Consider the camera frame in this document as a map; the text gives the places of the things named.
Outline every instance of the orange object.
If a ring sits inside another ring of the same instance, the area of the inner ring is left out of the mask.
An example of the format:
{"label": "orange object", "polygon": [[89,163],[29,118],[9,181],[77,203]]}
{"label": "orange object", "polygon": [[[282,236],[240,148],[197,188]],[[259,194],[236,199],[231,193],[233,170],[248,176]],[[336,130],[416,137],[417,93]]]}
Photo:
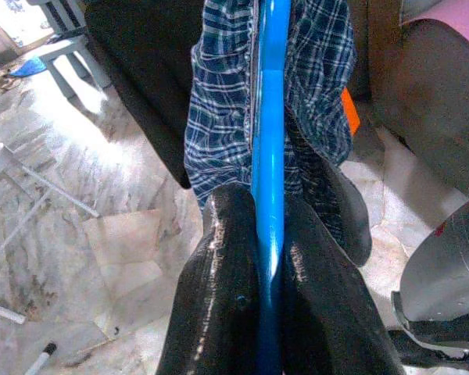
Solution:
{"label": "orange object", "polygon": [[347,91],[347,88],[344,88],[341,99],[342,105],[344,106],[345,116],[349,122],[349,129],[351,130],[351,134],[354,135],[360,127],[360,118],[358,117],[358,112],[356,111],[353,99],[351,98],[349,91]]}

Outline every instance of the white plastic chair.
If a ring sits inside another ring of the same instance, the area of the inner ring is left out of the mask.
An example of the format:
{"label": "white plastic chair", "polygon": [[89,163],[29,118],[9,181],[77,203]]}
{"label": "white plastic chair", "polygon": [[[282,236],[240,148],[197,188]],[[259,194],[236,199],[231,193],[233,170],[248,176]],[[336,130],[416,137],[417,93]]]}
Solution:
{"label": "white plastic chair", "polygon": [[[27,166],[21,163],[19,161],[14,153],[7,148],[6,146],[3,145],[3,143],[0,143],[0,177],[4,177],[13,187],[18,189],[19,191],[23,192],[26,194],[31,200],[32,197],[28,194],[26,190],[23,189],[23,187],[14,180],[10,175],[7,174],[5,171],[7,168],[15,166],[19,169],[21,169],[24,173],[29,174],[36,180],[42,182],[43,184],[48,186],[48,190],[38,199],[33,207],[30,209],[30,211],[27,212],[27,214],[19,221],[18,225],[14,230],[9,234],[9,236],[3,241],[3,243],[0,245],[0,252],[10,243],[10,241],[16,236],[16,234],[19,233],[21,228],[24,226],[24,224],[38,211],[38,209],[41,207],[41,204],[45,201],[45,199],[48,197],[48,195],[51,193],[51,191],[56,191],[59,194],[63,195],[67,199],[69,199],[73,204],[77,205],[81,209],[87,211],[94,217],[99,217],[99,214],[97,211],[94,209],[90,208],[89,206],[85,205],[83,202],[75,199],[73,196],[68,194],[66,191],[64,191],[62,188],[54,185],[51,181],[46,180],[44,177],[40,176],[38,173],[34,172]],[[25,316],[22,316],[20,314],[17,314],[13,311],[10,311],[8,309],[5,309],[0,306],[0,315],[4,316],[7,319],[11,319],[15,321],[16,323],[23,323],[24,320],[26,319]]]}
{"label": "white plastic chair", "polygon": [[[30,5],[39,5],[41,10],[45,14],[48,23],[54,29],[57,34],[62,34],[67,31],[76,30],[78,27],[84,27],[85,19],[84,14],[81,12],[76,0],[66,0],[61,3],[60,0],[27,0]],[[111,80],[108,78],[104,70],[94,59],[94,56],[87,49],[88,39],[85,35],[79,35],[76,37],[70,37],[57,41],[51,45],[44,45],[38,49],[38,57],[45,64],[48,71],[54,77],[55,82],[59,86],[59,89],[66,98],[71,98],[75,95],[75,91],[64,79],[63,75],[58,71],[54,65],[54,61],[62,56],[66,55],[70,61],[71,66],[74,68],[75,73],[80,77],[84,78],[88,74],[91,74],[94,78],[95,83],[105,88],[111,84]],[[81,61],[75,55],[78,52],[87,64],[87,71]]]}

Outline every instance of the gray plastic part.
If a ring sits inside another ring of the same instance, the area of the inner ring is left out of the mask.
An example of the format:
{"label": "gray plastic part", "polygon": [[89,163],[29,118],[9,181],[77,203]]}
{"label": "gray plastic part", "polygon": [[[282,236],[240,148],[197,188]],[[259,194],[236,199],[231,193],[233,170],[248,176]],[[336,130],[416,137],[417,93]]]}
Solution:
{"label": "gray plastic part", "polygon": [[453,320],[469,313],[469,202],[412,255],[399,293],[410,321]]}

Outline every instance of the white marker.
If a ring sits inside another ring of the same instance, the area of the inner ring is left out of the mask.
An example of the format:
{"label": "white marker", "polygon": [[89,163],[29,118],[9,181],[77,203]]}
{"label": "white marker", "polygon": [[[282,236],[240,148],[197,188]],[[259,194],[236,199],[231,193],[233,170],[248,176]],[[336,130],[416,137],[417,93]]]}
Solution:
{"label": "white marker", "polygon": [[53,352],[57,349],[57,346],[51,342],[48,344],[44,351],[38,356],[37,360],[34,361],[34,364],[31,365],[31,367],[28,369],[24,375],[35,375],[38,373],[39,369],[44,365],[45,362],[47,362],[47,359],[50,358]]}

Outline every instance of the chair leg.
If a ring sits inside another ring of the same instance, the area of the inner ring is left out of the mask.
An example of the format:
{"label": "chair leg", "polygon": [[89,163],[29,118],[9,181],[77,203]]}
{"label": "chair leg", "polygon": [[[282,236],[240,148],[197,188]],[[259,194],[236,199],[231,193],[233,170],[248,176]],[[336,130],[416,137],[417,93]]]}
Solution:
{"label": "chair leg", "polygon": [[68,53],[66,57],[70,61],[71,66],[73,67],[75,73],[79,76],[79,78],[85,78],[86,76],[88,76],[88,70],[85,69],[85,66],[80,62],[80,60],[74,53]]}
{"label": "chair leg", "polygon": [[47,67],[48,71],[54,77],[54,81],[59,86],[59,89],[63,93],[63,95],[69,99],[75,95],[75,91],[71,88],[68,82],[64,79],[61,73],[57,70],[54,66],[53,61],[44,61],[45,66]]}
{"label": "chair leg", "polygon": [[12,178],[10,175],[8,175],[6,172],[2,172],[3,178],[5,178],[13,187],[15,187],[17,190],[20,192],[24,193],[31,201],[34,201],[34,198],[28,193],[24,187],[20,185],[19,182],[17,182],[14,178]]}
{"label": "chair leg", "polygon": [[81,209],[87,211],[88,213],[90,213],[91,215],[93,215],[93,217],[100,217],[99,213],[97,211],[95,211],[94,209],[91,209],[88,205],[86,205],[85,203],[79,201],[78,199],[75,199],[73,196],[71,196],[69,193],[67,193],[66,191],[64,191],[62,188],[54,185],[52,182],[50,182],[49,180],[46,180],[44,177],[40,176],[38,173],[36,173],[35,171],[31,170],[30,168],[28,168],[27,166],[25,166],[24,164],[21,164],[21,169],[28,173],[30,176],[36,178],[37,180],[39,180],[40,182],[42,182],[43,184],[47,185],[49,188],[51,188],[52,190],[54,191],[57,191],[59,194],[63,195],[64,197],[66,197],[68,200],[70,200],[74,205],[77,205],[78,207],[80,207]]}
{"label": "chair leg", "polygon": [[16,322],[18,324],[23,324],[24,321],[26,320],[26,317],[24,315],[18,314],[17,312],[13,312],[1,306],[0,306],[0,316],[10,319],[11,321]]}
{"label": "chair leg", "polygon": [[99,63],[94,59],[94,56],[85,48],[79,48],[78,53],[80,53],[81,57],[84,58],[85,62],[87,63],[88,69],[90,69],[92,76],[94,77],[95,83],[101,88],[107,88],[111,85],[111,80],[109,77],[104,73],[102,67]]}
{"label": "chair leg", "polygon": [[3,241],[3,243],[0,245],[0,252],[10,243],[10,241],[16,236],[16,234],[19,233],[21,228],[24,226],[24,224],[31,219],[31,217],[38,211],[40,208],[41,204],[47,199],[47,196],[50,194],[51,190],[48,189],[45,194],[41,196],[40,199],[36,201],[36,203],[33,205],[30,211],[27,212],[26,215],[23,216],[23,219],[17,224],[17,227],[14,228],[14,230],[9,234],[9,236]]}

